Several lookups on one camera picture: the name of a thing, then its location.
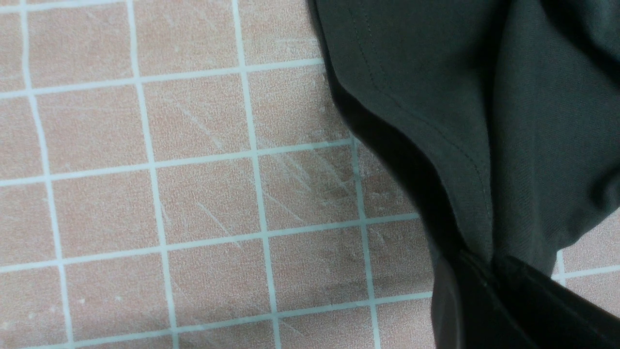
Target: black fabric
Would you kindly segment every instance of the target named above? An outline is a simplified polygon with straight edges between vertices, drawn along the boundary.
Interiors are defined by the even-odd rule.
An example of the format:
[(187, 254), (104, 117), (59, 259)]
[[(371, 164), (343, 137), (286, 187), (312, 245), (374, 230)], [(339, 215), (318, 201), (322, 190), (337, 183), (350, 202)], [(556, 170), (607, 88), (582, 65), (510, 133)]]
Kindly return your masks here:
[(429, 159), (467, 246), (549, 274), (619, 204), (618, 4), (318, 0), (317, 13), (339, 84)]
[(332, 95), (420, 211), (439, 348), (618, 348), (551, 281), (620, 206), (620, 0), (310, 0)]

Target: stitching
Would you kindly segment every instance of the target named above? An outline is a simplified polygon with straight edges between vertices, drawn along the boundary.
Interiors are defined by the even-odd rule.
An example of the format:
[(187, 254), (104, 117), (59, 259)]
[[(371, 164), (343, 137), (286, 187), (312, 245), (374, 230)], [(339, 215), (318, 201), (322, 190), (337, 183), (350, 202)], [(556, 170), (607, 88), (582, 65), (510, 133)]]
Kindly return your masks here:
[[(379, 69), (381, 70), (381, 74), (382, 74), (382, 76), (383, 76), (383, 79), (385, 80), (385, 75), (386, 75), (386, 74), (385, 74), (385, 71), (384, 71), (384, 69), (383, 69), (383, 64), (381, 63), (381, 60), (378, 58), (378, 57), (379, 57), (379, 55), (377, 54), (376, 47), (375, 47), (375, 45), (374, 45), (374, 40), (373, 40), (372, 33), (371, 33), (371, 30), (370, 30), (370, 23), (369, 23), (369, 21), (368, 21), (368, 14), (367, 14), (367, 13), (363, 10), (362, 5), (361, 5), (361, 1), (358, 3), (358, 5), (359, 5), (359, 7), (360, 7), (360, 9), (361, 9), (361, 11), (362, 11), (362, 13), (363, 13), (363, 15), (364, 15), (364, 18), (365, 18), (366, 28), (367, 28), (367, 30), (368, 30), (368, 36), (370, 37), (370, 43), (371, 43), (371, 47), (372, 47), (372, 49), (373, 49), (373, 54), (375, 55), (375, 57), (377, 57), (377, 61), (379, 62)], [(347, 6), (347, 10), (348, 10), (348, 12), (349, 12), (349, 16), (351, 17), (351, 21), (353, 22), (353, 28), (355, 29), (355, 37), (356, 37), (356, 39), (357, 39), (358, 48), (360, 49), (360, 53), (361, 53), (362, 58), (364, 59), (364, 62), (365, 62), (365, 64), (366, 64), (366, 71), (367, 71), (367, 73), (368, 73), (368, 76), (370, 77), (370, 82), (371, 82), (371, 84), (374, 86), (374, 88), (375, 88), (378, 92), (380, 92), (380, 93), (381, 93), (381, 94), (383, 94), (384, 96), (386, 96), (386, 97), (388, 97), (389, 99), (391, 99), (391, 100), (392, 100), (392, 102), (394, 102), (394, 104), (395, 104), (395, 105), (396, 105), (396, 106), (397, 106), (400, 110), (404, 111), (405, 113), (407, 113), (407, 114), (408, 114), (408, 115), (410, 115), (411, 117), (413, 117), (413, 118), (415, 118), (415, 119), (417, 119), (417, 120), (419, 120), (419, 121), (423, 122), (423, 123), (424, 123), (424, 124), (426, 124), (427, 126), (429, 126), (431, 129), (433, 129), (435, 132), (437, 132), (437, 134), (439, 134), (439, 136), (440, 136), (441, 138), (443, 138), (443, 140), (444, 140), (444, 141), (446, 141), (448, 144), (452, 145), (454, 148), (456, 148), (457, 150), (459, 150), (459, 152), (461, 152), (461, 153), (465, 156), (465, 158), (466, 158), (467, 160), (469, 160), (469, 162), (471, 163), (471, 165), (474, 167), (474, 171), (476, 171), (476, 175), (477, 175), (477, 177), (478, 177), (478, 182), (479, 182), (479, 184), (480, 184), (480, 186), (481, 186), (481, 188), (482, 188), (482, 192), (484, 193), (484, 191), (485, 191), (485, 190), (484, 190), (484, 184), (483, 184), (483, 182), (482, 182), (482, 175), (480, 174), (480, 171), (479, 171), (479, 169), (478, 169), (478, 166), (476, 166), (476, 163), (475, 163), (475, 161), (473, 160), (473, 158), (471, 158), (471, 157), (470, 157), (470, 156), (469, 156), (469, 155), (468, 155), (468, 154), (467, 154), (467, 153), (466, 153), (466, 152), (465, 152), (465, 151), (464, 151), (461, 147), (459, 147), (458, 145), (456, 145), (456, 144), (455, 144), (455, 143), (453, 143), (452, 141), (448, 140), (448, 138), (446, 137), (446, 135), (444, 135), (444, 134), (443, 134), (443, 132), (441, 132), (438, 128), (436, 128), (436, 127), (435, 127), (434, 125), (432, 125), (432, 124), (429, 124), (426, 120), (421, 119), (421, 118), (419, 118), (419, 117), (417, 117), (417, 116), (413, 115), (413, 114), (412, 114), (411, 112), (409, 112), (407, 109), (403, 108), (403, 107), (402, 107), (402, 105), (401, 105), (400, 103), (398, 103), (398, 101), (397, 101), (397, 100), (395, 100), (395, 99), (391, 96), (391, 94), (385, 93), (382, 89), (380, 89), (380, 88), (377, 86), (377, 84), (376, 84), (376, 83), (375, 83), (375, 81), (374, 81), (373, 74), (372, 74), (372, 72), (371, 72), (371, 70), (370, 70), (370, 65), (368, 64), (368, 60), (366, 59), (366, 54), (364, 53), (364, 50), (363, 50), (363, 49), (362, 49), (362, 47), (361, 47), (361, 40), (360, 40), (360, 36), (359, 36), (359, 32), (358, 32), (357, 23), (355, 22), (355, 18), (353, 17), (353, 13), (351, 12), (350, 7), (348, 7), (348, 6)], [(491, 220), (491, 216), (490, 216), (490, 212), (489, 212), (489, 203), (487, 202), (487, 198), (486, 198), (485, 196), (483, 196), (483, 200), (484, 200), (484, 207), (485, 207), (485, 210), (486, 210), (487, 218), (488, 218), (489, 220)]]

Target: white grid line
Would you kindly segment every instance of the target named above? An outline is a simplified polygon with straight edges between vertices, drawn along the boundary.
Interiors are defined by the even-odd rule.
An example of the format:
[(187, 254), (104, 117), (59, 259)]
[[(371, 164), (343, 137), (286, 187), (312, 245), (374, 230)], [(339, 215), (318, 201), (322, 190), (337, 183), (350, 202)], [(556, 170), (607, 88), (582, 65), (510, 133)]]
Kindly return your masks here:
[(155, 220), (157, 223), (157, 235), (161, 247), (162, 272), (164, 275), (164, 288), (166, 290), (166, 303), (168, 305), (168, 318), (170, 329), (172, 330), (172, 348), (179, 349), (179, 336), (176, 334), (177, 315), (174, 309), (174, 299), (172, 297), (172, 280), (170, 276), (170, 265), (168, 251), (166, 249), (166, 232), (164, 231), (164, 221), (162, 218), (161, 202), (159, 200), (159, 186), (157, 185), (157, 172), (155, 169), (155, 156), (153, 153), (153, 143), (149, 128), (149, 119), (146, 112), (146, 101), (144, 100), (144, 89), (140, 81), (140, 67), (138, 63), (138, 36), (136, 34), (136, 21), (133, 10), (133, 0), (127, 0), (127, 18), (129, 20), (130, 47), (131, 47), (131, 68), (136, 80), (136, 91), (138, 93), (138, 103), (142, 118), (142, 131), (144, 133), (144, 144), (146, 156), (149, 161), (149, 174), (151, 175), (151, 188), (153, 190), (153, 205), (155, 208)]
[[(232, 21), (234, 22), (235, 41), (237, 43), (237, 59), (239, 60), (239, 69), (241, 70), (241, 84), (243, 88), (243, 100), (246, 110), (247, 128), (249, 134), (250, 149), (252, 151), (252, 167), (254, 170), (254, 185), (256, 187), (256, 200), (259, 207), (260, 234), (263, 242), (263, 252), (265, 258), (265, 273), (267, 276), (267, 289), (269, 291), (269, 306), (271, 313), (278, 312), (275, 284), (273, 282), (273, 270), (271, 261), (271, 251), (269, 249), (269, 236), (267, 235), (267, 217), (265, 215), (265, 202), (263, 200), (263, 189), (260, 182), (260, 165), (259, 154), (257, 151), (256, 129), (254, 127), (254, 117), (252, 115), (252, 103), (250, 100), (250, 86), (247, 79), (246, 54), (243, 47), (243, 38), (241, 33), (241, 18), (239, 15), (239, 3), (237, 0), (231, 1)], [(275, 349), (281, 349), (280, 343), (280, 322), (274, 316), (273, 324), (273, 342)]]
[[(412, 219), (418, 219), (418, 218), (419, 216), (417, 214), (399, 214), (399, 215), (389, 215), (389, 216), (384, 216), (384, 217), (370, 218), (370, 219), (366, 219), (364, 222), (365, 224), (370, 225), (370, 224), (397, 222), (401, 220), (412, 220)], [(294, 234), (299, 234), (299, 233), (319, 232), (322, 230), (358, 227), (361, 224), (362, 224), (362, 220), (360, 219), (347, 220), (345, 222), (338, 222), (338, 223), (308, 225), (305, 227), (289, 228), (289, 229), (283, 229), (283, 230), (271, 230), (265, 233), (263, 232), (249, 233), (249, 234), (244, 234), (244, 235), (233, 235), (230, 237), (197, 240), (197, 241), (192, 241), (192, 242), (171, 243), (171, 244), (167, 244), (166, 246), (164, 246), (164, 249), (166, 251), (176, 251), (176, 250), (183, 250), (186, 248), (212, 246), (212, 245), (219, 245), (222, 243), (235, 243), (235, 242), (240, 242), (240, 241), (259, 239), (259, 238), (262, 238), (264, 234), (266, 234), (267, 237), (279, 237), (279, 236), (294, 235)], [(96, 255), (69, 257), (69, 258), (63, 258), (61, 260), (48, 260), (48, 261), (39, 261), (39, 262), (32, 262), (32, 263), (0, 266), (0, 274), (10, 273), (13, 271), (20, 271), (20, 270), (46, 268), (48, 266), (69, 265), (69, 264), (75, 264), (75, 263), (85, 263), (85, 262), (90, 262), (90, 261), (109, 260), (112, 258), (147, 255), (149, 253), (159, 253), (161, 252), (161, 250), (162, 250), (161, 246), (156, 246), (156, 247), (136, 248), (133, 250), (98, 253)]]
[[(196, 332), (196, 331), (203, 331), (203, 330), (213, 330), (213, 329), (220, 329), (222, 327), (230, 327), (230, 326), (235, 326), (235, 325), (249, 324), (253, 322), (267, 321), (267, 320), (272, 320), (273, 318), (284, 319), (287, 317), (294, 317), (294, 316), (301, 316), (301, 315), (320, 314), (323, 312), (354, 309), (354, 308), (359, 308), (359, 307), (369, 307), (372, 304), (389, 304), (389, 303), (402, 302), (402, 301), (414, 301), (418, 299), (427, 299), (427, 298), (431, 298), (432, 296), (433, 296), (432, 292), (420, 292), (420, 293), (412, 293), (412, 294), (403, 294), (401, 296), (377, 298), (374, 300), (374, 302), (370, 302), (369, 300), (366, 300), (366, 301), (358, 301), (358, 302), (331, 304), (328, 306), (283, 311), (283, 312), (278, 312), (276, 314), (261, 314), (261, 315), (255, 315), (255, 316), (241, 317), (241, 318), (233, 319), (233, 320), (211, 322), (209, 324), (183, 326), (183, 327), (178, 327), (176, 332), (173, 332), (170, 329), (166, 329), (166, 330), (159, 330), (159, 331), (133, 333), (129, 335), (119, 335), (119, 336), (113, 336), (113, 337), (83, 340), (83, 341), (76, 342), (75, 347), (81, 348), (81, 347), (86, 347), (90, 345), (99, 345), (99, 344), (105, 344), (105, 343), (125, 342), (128, 340), (134, 340), (134, 339), (160, 337), (160, 336), (170, 335), (170, 334), (175, 334), (175, 333), (180, 334), (180, 333)], [(66, 348), (66, 344), (47, 345), (43, 347), (27, 347), (27, 348), (21, 348), (21, 349), (64, 349), (64, 348)]]
[(368, 227), (366, 224), (366, 212), (364, 210), (364, 194), (361, 188), (360, 162), (357, 153), (357, 139), (351, 134), (351, 154), (353, 176), (355, 178), (355, 192), (357, 194), (357, 211), (362, 224), (361, 243), (364, 251), (364, 264), (366, 266), (366, 288), (368, 290), (368, 305), (370, 307), (370, 319), (373, 324), (374, 349), (381, 349), (381, 337), (379, 335), (379, 320), (377, 318), (377, 307), (374, 299), (373, 271), (370, 263), (370, 249), (368, 246)]
[[(48, 158), (47, 143), (45, 141), (45, 133), (43, 131), (43, 125), (38, 113), (37, 99), (32, 94), (32, 79), (30, 77), (30, 39), (28, 30), (28, 12), (26, 11), (26, 1), (20, 0), (20, 15), (21, 15), (21, 28), (22, 28), (22, 69), (24, 73), (24, 84), (30, 108), (32, 110), (32, 117), (34, 118), (35, 127), (37, 129), (37, 135), (39, 139), (39, 146), (41, 149), (41, 163), (43, 166), (43, 178), (45, 180), (45, 188), (47, 190), (47, 201), (50, 209), (51, 231), (54, 239), (54, 252), (56, 260), (61, 261), (63, 259), (63, 249), (60, 242), (60, 231), (58, 230), (58, 218), (56, 216), (56, 204), (54, 202), (54, 192), (51, 186), (50, 179), (50, 161)], [(64, 269), (64, 265), (58, 265), (58, 274), (60, 279), (60, 297), (63, 305), (64, 315), (64, 329), (67, 337), (67, 344), (69, 348), (73, 348), (73, 326), (71, 324), (71, 312), (69, 310), (69, 296), (67, 291), (67, 275)]]
[(565, 268), (564, 268), (564, 253), (562, 252), (562, 250), (559, 250), (557, 252), (557, 271), (558, 274), (560, 276), (560, 278), (558, 279), (558, 283), (564, 287), (566, 287), (566, 278), (564, 277), (565, 274)]
[[(247, 71), (247, 72), (266, 71), (266, 70), (284, 69), (284, 68), (297, 68), (297, 67), (302, 67), (302, 66), (320, 65), (320, 64), (323, 64), (322, 58), (309, 58), (305, 60), (294, 60), (294, 61), (284, 61), (284, 62), (277, 62), (277, 63), (259, 64), (259, 65), (248, 65), (243, 68), (241, 68), (240, 66), (237, 66), (233, 68), (198, 70), (198, 71), (188, 71), (185, 73), (139, 76), (137, 78), (93, 81), (90, 83), (50, 86), (50, 87), (45, 87), (45, 88), (33, 88), (32, 94), (38, 96), (40, 94), (63, 93), (63, 92), (71, 92), (71, 91), (85, 91), (88, 89), (132, 85), (138, 82), (152, 83), (155, 81), (195, 79), (195, 78), (204, 78), (207, 76), (239, 74), (242, 71)], [(26, 90), (1, 92), (0, 99), (25, 97), (26, 95), (27, 95)]]
[[(342, 140), (336, 140), (333, 142), (307, 143), (307, 144), (300, 144), (300, 145), (291, 145), (287, 147), (259, 149), (257, 150), (257, 153), (258, 153), (258, 156), (273, 155), (273, 154), (288, 153), (288, 152), (300, 152), (303, 150), (339, 147), (342, 145), (348, 145), (349, 143), (350, 143), (350, 140), (347, 138), (347, 139), (342, 139)], [(215, 155), (200, 156), (196, 158), (155, 161), (154, 163), (141, 163), (141, 164), (136, 164), (136, 165), (97, 168), (94, 170), (57, 173), (57, 174), (51, 174), (50, 179), (52, 181), (59, 181), (61, 179), (82, 178), (82, 177), (90, 177), (90, 176), (103, 176), (103, 175), (110, 175), (113, 173), (124, 173), (124, 172), (131, 172), (131, 171), (149, 170), (153, 166), (155, 168), (164, 168), (164, 167), (171, 167), (171, 166), (208, 163), (212, 161), (234, 160), (234, 159), (239, 159), (239, 158), (251, 158), (252, 156), (253, 156), (252, 151), (215, 154)], [(45, 182), (45, 178), (46, 177), (44, 176), (34, 176), (34, 177), (16, 178), (16, 179), (3, 179), (3, 180), (0, 180), (0, 187), (18, 186), (18, 185), (33, 184), (33, 183), (43, 183)]]
[(46, 11), (51, 9), (66, 9), (71, 7), (85, 7), (103, 4), (113, 4), (115, 2), (123, 2), (124, 0), (72, 0), (72, 1), (58, 1), (58, 2), (45, 2), (42, 4), (23, 4), (18, 6), (0, 6), (0, 14), (4, 13), (16, 13), (20, 11), (34, 12), (34, 11)]

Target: pink cutting mat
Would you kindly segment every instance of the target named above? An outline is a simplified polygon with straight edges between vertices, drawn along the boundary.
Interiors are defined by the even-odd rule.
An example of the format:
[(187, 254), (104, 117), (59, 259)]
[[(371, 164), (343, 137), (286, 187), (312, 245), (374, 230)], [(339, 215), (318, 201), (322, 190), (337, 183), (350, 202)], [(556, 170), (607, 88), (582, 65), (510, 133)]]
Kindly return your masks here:
[[(0, 0), (0, 348), (431, 348), (305, 0)], [(554, 278), (620, 315), (620, 215)]]

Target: fabric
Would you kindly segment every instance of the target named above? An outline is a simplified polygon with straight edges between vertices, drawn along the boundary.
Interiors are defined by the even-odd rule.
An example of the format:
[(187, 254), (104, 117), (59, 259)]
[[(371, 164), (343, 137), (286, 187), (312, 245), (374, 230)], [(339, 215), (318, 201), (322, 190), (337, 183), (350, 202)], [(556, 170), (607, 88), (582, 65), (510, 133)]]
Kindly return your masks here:
[(310, 5), (340, 113), (420, 209), (438, 347), (617, 348), (548, 276), (620, 206), (620, 1)]
[(549, 274), (620, 204), (620, 1), (317, 1), (343, 89), (432, 163), (467, 246)]

